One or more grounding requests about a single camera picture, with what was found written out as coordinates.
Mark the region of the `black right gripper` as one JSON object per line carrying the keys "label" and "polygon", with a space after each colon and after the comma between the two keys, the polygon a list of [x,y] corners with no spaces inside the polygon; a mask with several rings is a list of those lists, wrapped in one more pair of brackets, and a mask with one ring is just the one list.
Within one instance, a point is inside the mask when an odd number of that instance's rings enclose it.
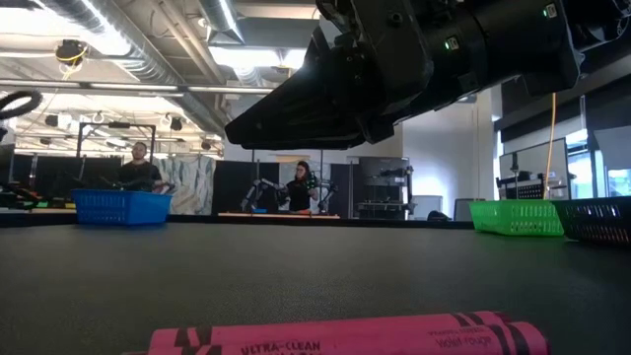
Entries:
{"label": "black right gripper", "polygon": [[412,0],[315,0],[340,31],[225,127],[250,150],[347,150],[393,134],[394,115],[427,87],[434,71]]}

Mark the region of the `pink crayon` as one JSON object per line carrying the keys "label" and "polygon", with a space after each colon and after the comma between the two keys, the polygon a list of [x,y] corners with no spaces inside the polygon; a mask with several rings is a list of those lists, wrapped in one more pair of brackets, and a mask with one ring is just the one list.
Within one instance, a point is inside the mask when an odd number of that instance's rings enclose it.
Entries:
{"label": "pink crayon", "polygon": [[510,319],[500,312],[478,311],[370,319],[164,328],[153,332],[149,349],[142,355],[190,355],[195,353],[207,355],[210,353],[212,345],[243,339],[261,341],[282,336],[363,333],[406,327],[412,329],[457,328],[504,324],[509,321]]}

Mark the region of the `green plastic basket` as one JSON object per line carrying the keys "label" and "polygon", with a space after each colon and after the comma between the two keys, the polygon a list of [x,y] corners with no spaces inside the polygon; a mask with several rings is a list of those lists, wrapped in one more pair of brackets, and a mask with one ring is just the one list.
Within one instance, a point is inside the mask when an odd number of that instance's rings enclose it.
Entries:
{"label": "green plastic basket", "polygon": [[555,206],[548,200],[472,201],[474,229],[503,236],[563,237]]}

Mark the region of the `pink crayons bottom pile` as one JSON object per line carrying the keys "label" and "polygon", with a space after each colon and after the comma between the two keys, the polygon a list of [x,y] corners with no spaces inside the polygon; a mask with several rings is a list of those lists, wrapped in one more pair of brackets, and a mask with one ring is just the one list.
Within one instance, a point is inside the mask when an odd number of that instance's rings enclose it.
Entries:
{"label": "pink crayons bottom pile", "polygon": [[161,346],[123,355],[551,355],[527,322],[443,330],[389,330],[275,339],[237,338],[197,346]]}

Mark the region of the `person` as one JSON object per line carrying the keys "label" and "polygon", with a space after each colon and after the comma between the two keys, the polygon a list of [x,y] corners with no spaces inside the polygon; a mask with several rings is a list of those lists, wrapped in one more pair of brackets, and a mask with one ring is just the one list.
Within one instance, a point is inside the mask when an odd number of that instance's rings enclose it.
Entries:
{"label": "person", "polygon": [[156,192],[164,186],[159,169],[145,159],[147,146],[136,142],[132,147],[132,161],[117,171],[118,181],[130,190]]}
{"label": "person", "polygon": [[294,178],[286,184],[289,195],[289,211],[296,213],[310,211],[311,201],[318,200],[316,186],[317,179],[311,171],[310,165],[305,161],[299,161]]}

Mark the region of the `black partition panel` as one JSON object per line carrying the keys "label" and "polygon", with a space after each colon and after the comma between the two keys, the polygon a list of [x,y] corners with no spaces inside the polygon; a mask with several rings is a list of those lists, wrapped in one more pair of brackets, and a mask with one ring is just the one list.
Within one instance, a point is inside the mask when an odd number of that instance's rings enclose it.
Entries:
{"label": "black partition panel", "polygon": [[116,181],[121,166],[120,158],[15,155],[10,181],[44,198],[69,198],[73,189]]}
{"label": "black partition panel", "polygon": [[278,163],[219,161],[213,176],[212,214],[241,212],[241,203],[258,178],[280,181]]}

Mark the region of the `grey patterned curtain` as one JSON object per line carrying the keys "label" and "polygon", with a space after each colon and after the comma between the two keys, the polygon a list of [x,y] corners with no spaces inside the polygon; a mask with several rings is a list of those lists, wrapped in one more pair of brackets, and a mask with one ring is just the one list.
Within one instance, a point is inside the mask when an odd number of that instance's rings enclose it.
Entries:
{"label": "grey patterned curtain", "polygon": [[162,179],[175,187],[171,214],[210,215],[216,162],[201,155],[154,159]]}

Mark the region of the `grey office chair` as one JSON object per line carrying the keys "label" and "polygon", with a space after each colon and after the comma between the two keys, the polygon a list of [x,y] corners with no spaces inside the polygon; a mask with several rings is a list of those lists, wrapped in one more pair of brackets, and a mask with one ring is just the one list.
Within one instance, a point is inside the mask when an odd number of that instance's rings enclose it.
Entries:
{"label": "grey office chair", "polygon": [[457,198],[455,200],[454,220],[456,222],[472,221],[469,204],[473,201],[473,198]]}
{"label": "grey office chair", "polygon": [[443,211],[443,197],[441,195],[413,195],[414,210],[409,215],[412,220],[425,221],[432,211]]}

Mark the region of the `black table mat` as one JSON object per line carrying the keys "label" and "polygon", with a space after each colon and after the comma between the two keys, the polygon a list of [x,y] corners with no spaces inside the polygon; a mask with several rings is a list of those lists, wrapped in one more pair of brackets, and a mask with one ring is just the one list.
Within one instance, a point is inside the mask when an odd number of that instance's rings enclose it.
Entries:
{"label": "black table mat", "polygon": [[631,355],[631,250],[470,230],[0,230],[0,355],[120,354],[157,328],[500,311],[555,354]]}

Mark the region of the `blue plastic basket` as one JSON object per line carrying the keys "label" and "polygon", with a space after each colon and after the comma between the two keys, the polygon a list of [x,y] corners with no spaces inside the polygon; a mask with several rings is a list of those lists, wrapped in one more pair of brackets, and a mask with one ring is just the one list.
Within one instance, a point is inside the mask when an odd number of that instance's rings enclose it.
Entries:
{"label": "blue plastic basket", "polygon": [[74,189],[80,224],[135,226],[165,223],[172,197],[142,191]]}

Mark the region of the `white rolling whiteboard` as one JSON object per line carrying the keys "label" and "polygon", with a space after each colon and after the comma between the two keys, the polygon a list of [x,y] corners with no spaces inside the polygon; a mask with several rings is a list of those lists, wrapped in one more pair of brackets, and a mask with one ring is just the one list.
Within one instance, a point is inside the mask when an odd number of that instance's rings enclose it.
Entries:
{"label": "white rolling whiteboard", "polygon": [[519,171],[543,174],[543,195],[550,200],[569,200],[571,183],[569,179],[567,144],[564,138],[552,142],[505,154],[499,158],[500,176],[508,178]]}

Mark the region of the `black perforated metal box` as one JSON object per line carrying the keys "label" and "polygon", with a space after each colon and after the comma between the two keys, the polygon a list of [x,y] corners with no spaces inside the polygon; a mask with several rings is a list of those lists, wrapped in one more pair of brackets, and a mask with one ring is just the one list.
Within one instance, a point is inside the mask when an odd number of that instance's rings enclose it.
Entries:
{"label": "black perforated metal box", "polygon": [[543,174],[519,171],[506,178],[496,178],[501,200],[541,199],[543,197]]}

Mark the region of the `black plastic basket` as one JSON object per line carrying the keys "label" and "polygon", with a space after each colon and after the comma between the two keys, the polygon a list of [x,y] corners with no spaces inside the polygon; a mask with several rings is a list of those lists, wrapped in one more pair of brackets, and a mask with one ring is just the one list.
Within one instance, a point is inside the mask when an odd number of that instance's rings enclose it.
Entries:
{"label": "black plastic basket", "polygon": [[631,196],[552,201],[568,239],[631,248]]}

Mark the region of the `silver ventilation duct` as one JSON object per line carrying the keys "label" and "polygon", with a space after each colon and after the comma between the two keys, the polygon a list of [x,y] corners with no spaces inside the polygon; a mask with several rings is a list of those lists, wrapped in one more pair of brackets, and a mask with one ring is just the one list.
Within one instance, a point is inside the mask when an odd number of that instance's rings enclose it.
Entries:
{"label": "silver ventilation duct", "polygon": [[245,47],[231,0],[198,0],[206,22],[208,49],[219,65],[231,67],[244,86],[263,87],[258,69],[248,63],[254,51]]}
{"label": "silver ventilation duct", "polygon": [[143,84],[182,86],[184,80],[113,0],[37,0],[44,9],[81,28],[88,43]]}

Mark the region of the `black station frame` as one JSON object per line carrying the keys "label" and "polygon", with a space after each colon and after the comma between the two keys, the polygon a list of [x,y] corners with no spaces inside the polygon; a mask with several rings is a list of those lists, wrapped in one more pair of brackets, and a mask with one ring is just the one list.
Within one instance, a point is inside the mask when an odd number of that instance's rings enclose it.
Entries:
{"label": "black station frame", "polygon": [[129,122],[121,122],[121,121],[111,121],[109,123],[92,123],[92,122],[79,122],[79,131],[77,137],[77,145],[76,145],[76,158],[81,158],[82,154],[82,144],[83,141],[91,134],[84,133],[84,128],[90,125],[92,128],[97,128],[101,126],[106,126],[111,129],[130,129],[132,127],[136,128],[148,128],[151,130],[151,141],[150,141],[150,155],[149,162],[153,163],[154,152],[155,152],[155,143],[156,143],[156,133],[157,127],[153,124],[138,124],[138,123],[129,123]]}

